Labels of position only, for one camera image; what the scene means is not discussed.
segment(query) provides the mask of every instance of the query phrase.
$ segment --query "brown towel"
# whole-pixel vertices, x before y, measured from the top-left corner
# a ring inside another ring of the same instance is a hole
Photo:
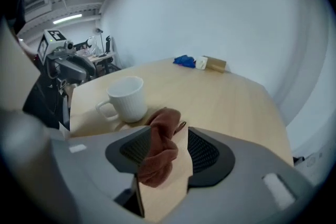
[[[171,138],[185,125],[183,122],[178,126],[180,117],[179,111],[163,108],[148,119],[146,125],[151,126],[151,148],[138,170],[139,182],[155,188],[167,179],[178,152]]]

